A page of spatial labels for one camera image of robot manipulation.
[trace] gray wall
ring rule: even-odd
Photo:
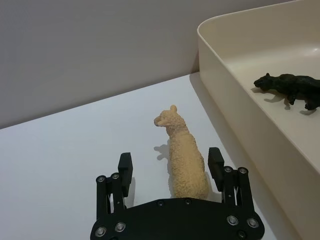
[[[202,21],[280,2],[0,0],[0,128],[197,71]]]

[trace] black metal plate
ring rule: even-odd
[[[236,217],[238,225],[230,225],[228,216]],[[248,225],[247,220],[250,218],[258,221],[257,228]],[[115,231],[119,222],[126,225],[122,232]],[[105,227],[106,233],[97,237],[95,232],[99,227]],[[97,219],[90,239],[259,240],[264,232],[265,227],[254,211],[213,201],[171,198],[148,202]]]

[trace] sheep figurine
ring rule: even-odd
[[[198,150],[196,140],[177,113],[177,107],[164,110],[154,119],[158,127],[165,127],[170,138],[170,163],[173,192],[176,198],[206,199],[209,186],[205,175],[204,158]]]

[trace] toy panther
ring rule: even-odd
[[[297,96],[301,96],[306,101],[305,109],[314,110],[320,106],[320,80],[310,76],[295,76],[293,74],[270,76],[267,73],[254,81],[254,85],[263,91],[277,90],[279,93],[287,95],[291,105],[295,103]]]

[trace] white table surface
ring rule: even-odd
[[[205,160],[209,147],[219,147],[226,165],[249,169],[263,239],[300,239],[198,73],[0,130],[0,239],[89,239],[95,179],[116,172],[123,152],[131,152],[133,162],[128,207],[170,198],[168,136],[153,120],[171,104]],[[211,185],[209,200],[220,201],[213,179]]]

